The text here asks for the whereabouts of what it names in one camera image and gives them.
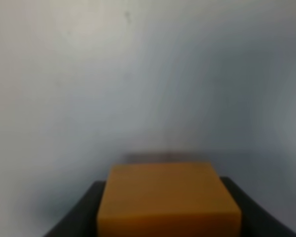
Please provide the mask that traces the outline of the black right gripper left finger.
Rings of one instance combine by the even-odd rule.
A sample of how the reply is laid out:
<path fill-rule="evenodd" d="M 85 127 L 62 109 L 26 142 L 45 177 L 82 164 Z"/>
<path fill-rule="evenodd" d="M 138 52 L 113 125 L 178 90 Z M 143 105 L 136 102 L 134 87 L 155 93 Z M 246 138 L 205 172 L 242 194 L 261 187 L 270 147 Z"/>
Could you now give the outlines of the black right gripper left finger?
<path fill-rule="evenodd" d="M 45 236 L 97 237 L 96 217 L 105 185 L 105 181 L 94 182 L 76 205 Z"/>

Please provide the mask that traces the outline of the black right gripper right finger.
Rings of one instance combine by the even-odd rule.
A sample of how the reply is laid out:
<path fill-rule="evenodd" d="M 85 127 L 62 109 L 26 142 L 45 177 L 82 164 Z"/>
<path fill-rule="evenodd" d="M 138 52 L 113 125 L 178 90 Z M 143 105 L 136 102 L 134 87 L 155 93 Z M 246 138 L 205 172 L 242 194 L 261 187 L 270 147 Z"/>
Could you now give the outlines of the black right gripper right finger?
<path fill-rule="evenodd" d="M 251 199 L 228 177 L 220 178 L 242 211 L 242 237 L 296 237 L 296 233 L 278 221 Z"/>

